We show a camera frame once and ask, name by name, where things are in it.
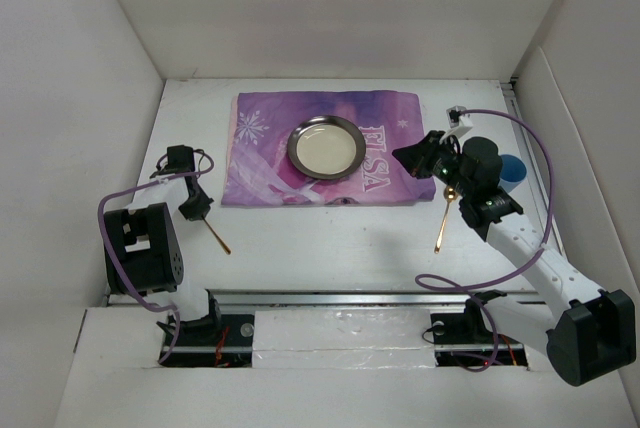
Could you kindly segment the purple pink printed cloth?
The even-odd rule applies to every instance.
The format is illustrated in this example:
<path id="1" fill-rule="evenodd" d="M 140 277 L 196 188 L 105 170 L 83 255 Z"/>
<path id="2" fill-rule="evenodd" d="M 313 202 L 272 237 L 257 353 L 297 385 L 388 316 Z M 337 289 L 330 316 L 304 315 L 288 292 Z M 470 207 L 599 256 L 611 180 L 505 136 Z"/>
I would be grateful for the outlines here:
<path id="1" fill-rule="evenodd" d="M 298 171 L 287 141 L 301 123 L 338 116 L 356 125 L 366 142 L 359 169 L 335 181 Z M 413 93 L 374 91 L 285 91 L 241 93 L 233 102 L 223 204 L 395 205 L 431 201 L 432 179 L 411 177 L 393 157 L 396 148 L 425 135 L 421 105 Z"/>

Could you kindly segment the round metal plate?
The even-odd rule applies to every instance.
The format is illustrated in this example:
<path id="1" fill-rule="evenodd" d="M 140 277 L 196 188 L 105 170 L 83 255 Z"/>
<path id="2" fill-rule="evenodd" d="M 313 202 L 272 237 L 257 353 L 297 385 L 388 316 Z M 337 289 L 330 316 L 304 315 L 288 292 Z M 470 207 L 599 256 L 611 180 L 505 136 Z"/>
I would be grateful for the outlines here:
<path id="1" fill-rule="evenodd" d="M 287 155 L 302 174 L 317 180 L 339 180 L 356 172 L 365 159 L 366 143 L 352 122 L 322 115 L 296 127 L 287 140 Z"/>

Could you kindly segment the gold fork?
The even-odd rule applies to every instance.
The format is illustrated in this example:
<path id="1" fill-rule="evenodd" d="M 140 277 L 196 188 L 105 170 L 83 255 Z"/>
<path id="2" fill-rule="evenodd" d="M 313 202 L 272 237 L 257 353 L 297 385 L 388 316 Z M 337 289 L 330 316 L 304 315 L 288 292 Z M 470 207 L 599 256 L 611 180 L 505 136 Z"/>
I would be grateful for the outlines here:
<path id="1" fill-rule="evenodd" d="M 220 245 L 220 247 L 222 248 L 224 253 L 226 255 L 231 255 L 232 251 L 231 251 L 230 247 L 219 236 L 219 234 L 215 231 L 215 229 L 212 227 L 212 225 L 209 223 L 209 221 L 205 217 L 202 218 L 202 221 L 204 222 L 204 224 L 208 228 L 208 230 L 211 232 L 213 237 L 216 239 L 217 243 Z"/>

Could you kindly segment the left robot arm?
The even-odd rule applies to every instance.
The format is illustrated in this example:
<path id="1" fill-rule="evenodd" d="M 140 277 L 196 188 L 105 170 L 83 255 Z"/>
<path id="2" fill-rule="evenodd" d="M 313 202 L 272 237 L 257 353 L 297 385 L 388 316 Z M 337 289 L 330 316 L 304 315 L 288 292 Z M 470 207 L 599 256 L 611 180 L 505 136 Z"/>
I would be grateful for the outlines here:
<path id="1" fill-rule="evenodd" d="M 200 185 L 214 160 L 201 148 L 175 145 L 157 161 L 149 181 L 102 198 L 97 220 L 110 292 L 128 295 L 152 313 L 166 313 L 159 327 L 169 347 L 212 344 L 223 333 L 215 299 L 189 307 L 176 216 L 206 223 L 213 199 Z"/>

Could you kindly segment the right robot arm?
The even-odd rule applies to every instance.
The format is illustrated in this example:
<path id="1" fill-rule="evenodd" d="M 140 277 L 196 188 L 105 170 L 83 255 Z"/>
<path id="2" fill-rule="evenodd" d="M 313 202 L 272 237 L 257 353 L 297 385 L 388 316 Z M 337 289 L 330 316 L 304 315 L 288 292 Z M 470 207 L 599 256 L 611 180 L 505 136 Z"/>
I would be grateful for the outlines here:
<path id="1" fill-rule="evenodd" d="M 459 196 L 467 226 L 509 260 L 543 298 L 540 314 L 496 292 L 462 317 L 462 329 L 483 342 L 496 332 L 544 354 L 568 384 L 580 386 L 636 360 L 633 300 L 609 292 L 572 266 L 535 231 L 522 207 L 500 186 L 503 160 L 483 137 L 460 149 L 432 131 L 393 157 L 415 178 L 435 177 Z"/>

